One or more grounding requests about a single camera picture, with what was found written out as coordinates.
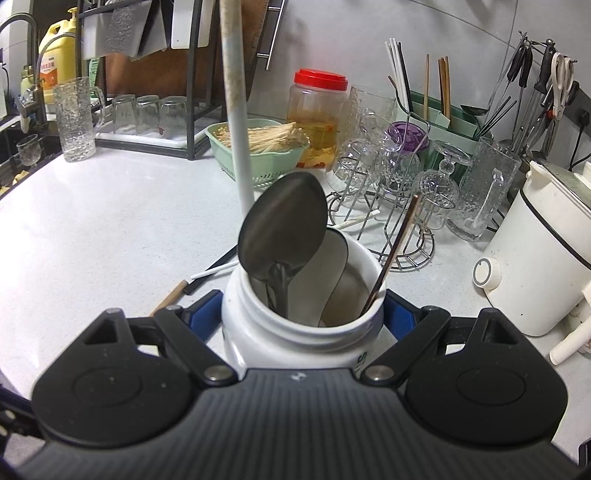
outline white ceramic jar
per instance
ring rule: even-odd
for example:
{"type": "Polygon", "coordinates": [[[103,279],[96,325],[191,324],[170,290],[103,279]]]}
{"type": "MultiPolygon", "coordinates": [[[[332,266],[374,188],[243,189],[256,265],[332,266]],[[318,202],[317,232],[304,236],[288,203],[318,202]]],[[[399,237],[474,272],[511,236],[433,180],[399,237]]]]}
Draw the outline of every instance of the white ceramic jar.
{"type": "MultiPolygon", "coordinates": [[[[381,266],[363,245],[348,235],[345,238],[349,246],[348,265],[371,291],[381,266]]],[[[383,285],[369,311],[345,325],[301,325],[270,310],[239,265],[232,273],[222,303],[227,360],[241,374],[246,368],[350,367],[358,371],[384,324],[385,293],[383,285]]]]}

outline wall outlet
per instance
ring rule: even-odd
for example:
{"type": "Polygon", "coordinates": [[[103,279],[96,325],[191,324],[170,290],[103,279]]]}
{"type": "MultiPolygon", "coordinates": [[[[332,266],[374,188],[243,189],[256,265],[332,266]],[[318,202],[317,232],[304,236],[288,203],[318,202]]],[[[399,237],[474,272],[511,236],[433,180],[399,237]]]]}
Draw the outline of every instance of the wall outlet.
{"type": "MultiPolygon", "coordinates": [[[[579,126],[578,117],[580,110],[591,112],[591,98],[589,98],[589,95],[587,95],[583,89],[579,90],[574,102],[564,109],[564,116],[577,125],[577,127],[579,126]]],[[[591,124],[585,128],[584,133],[591,138],[591,124]]]]}

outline yellow dish soap bottle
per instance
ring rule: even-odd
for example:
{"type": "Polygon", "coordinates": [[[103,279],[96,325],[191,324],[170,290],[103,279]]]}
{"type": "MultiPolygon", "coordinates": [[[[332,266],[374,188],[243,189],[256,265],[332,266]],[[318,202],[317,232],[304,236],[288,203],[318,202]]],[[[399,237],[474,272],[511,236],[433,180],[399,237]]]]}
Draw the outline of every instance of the yellow dish soap bottle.
{"type": "MultiPolygon", "coordinates": [[[[49,27],[39,45],[39,53],[54,37],[66,32],[76,33],[77,8],[70,8],[72,18],[54,23],[49,27]]],[[[76,77],[76,41],[72,37],[60,38],[53,42],[43,54],[41,61],[41,86],[45,103],[53,103],[53,87],[76,77]]]]}

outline glass mug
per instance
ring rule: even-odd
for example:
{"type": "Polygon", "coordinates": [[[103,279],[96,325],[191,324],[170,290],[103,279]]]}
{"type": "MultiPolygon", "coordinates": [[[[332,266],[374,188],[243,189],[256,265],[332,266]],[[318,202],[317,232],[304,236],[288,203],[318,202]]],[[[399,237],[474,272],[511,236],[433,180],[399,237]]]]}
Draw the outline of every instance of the glass mug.
{"type": "Polygon", "coordinates": [[[53,94],[56,104],[57,130],[61,150],[68,162],[85,160],[96,152],[95,132],[105,120],[105,97],[98,87],[90,86],[88,77],[81,77],[55,85],[53,94]],[[101,112],[96,125],[92,125],[90,93],[100,100],[101,112]]]}
{"type": "Polygon", "coordinates": [[[460,182],[456,210],[447,220],[447,227],[469,242],[482,236],[521,165],[515,154],[485,137],[480,138],[472,160],[460,182]]]}

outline chopstick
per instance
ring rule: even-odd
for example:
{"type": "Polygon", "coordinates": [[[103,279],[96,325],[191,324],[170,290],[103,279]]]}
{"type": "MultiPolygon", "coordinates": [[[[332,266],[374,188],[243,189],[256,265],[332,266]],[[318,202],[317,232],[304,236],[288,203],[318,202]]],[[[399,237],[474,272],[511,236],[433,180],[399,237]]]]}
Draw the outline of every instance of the chopstick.
{"type": "Polygon", "coordinates": [[[449,58],[445,57],[446,117],[452,119],[452,90],[449,78],[449,58]]]}
{"type": "Polygon", "coordinates": [[[400,60],[400,52],[398,51],[398,45],[396,44],[396,39],[390,38],[389,43],[390,43],[390,49],[392,50],[392,53],[393,53],[394,65],[396,67],[396,73],[397,73],[395,76],[395,80],[396,80],[396,85],[398,86],[398,88],[397,88],[398,99],[400,100],[400,103],[402,104],[402,106],[407,111],[410,111],[410,107],[408,106],[408,102],[410,99],[407,98],[407,85],[404,82],[402,62],[400,60]]]}
{"type": "Polygon", "coordinates": [[[429,120],[429,54],[425,61],[425,81],[423,83],[423,119],[429,120]]]}
{"type": "Polygon", "coordinates": [[[404,86],[406,87],[408,111],[414,113],[413,99],[410,93],[410,85],[408,83],[408,73],[406,71],[406,65],[404,64],[404,55],[402,54],[402,43],[398,42],[398,54],[400,55],[400,66],[402,67],[402,78],[404,79],[404,86]]]}
{"type": "Polygon", "coordinates": [[[437,65],[439,66],[439,94],[441,97],[441,112],[443,115],[446,115],[446,105],[447,102],[445,100],[445,59],[443,57],[439,58],[437,61],[437,65]]]}
{"type": "Polygon", "coordinates": [[[390,45],[389,41],[385,41],[384,45],[386,46],[386,51],[388,52],[388,61],[390,62],[390,68],[392,69],[392,77],[394,79],[392,79],[391,76],[388,76],[388,78],[390,79],[392,84],[395,86],[396,90],[398,90],[398,87],[396,87],[396,85],[399,85],[400,83],[398,81],[398,75],[396,74],[396,65],[394,63],[394,52],[392,51],[392,46],[390,45]]]}
{"type": "Polygon", "coordinates": [[[400,230],[396,235],[396,239],[394,240],[392,249],[390,250],[388,258],[386,259],[386,263],[382,267],[382,271],[380,272],[378,279],[376,280],[374,287],[372,288],[372,291],[369,293],[369,297],[365,302],[363,309],[361,310],[360,316],[369,310],[372,303],[378,297],[379,289],[382,288],[382,284],[384,283],[386,276],[390,273],[390,268],[392,267],[392,264],[396,259],[396,255],[398,255],[398,251],[402,246],[402,242],[404,238],[407,236],[408,232],[410,231],[410,226],[415,222],[415,215],[417,214],[418,208],[421,205],[422,199],[423,195],[420,193],[415,194],[411,199],[406,215],[402,219],[402,225],[400,226],[400,230]]]}
{"type": "Polygon", "coordinates": [[[183,280],[182,282],[180,282],[172,292],[170,292],[168,295],[166,295],[166,298],[161,301],[158,306],[152,310],[152,312],[150,313],[150,315],[148,315],[149,317],[153,317],[154,313],[156,313],[157,311],[159,311],[160,309],[166,308],[169,305],[172,305],[173,303],[175,303],[180,297],[183,296],[183,289],[189,284],[189,282],[187,280],[183,280]]]}

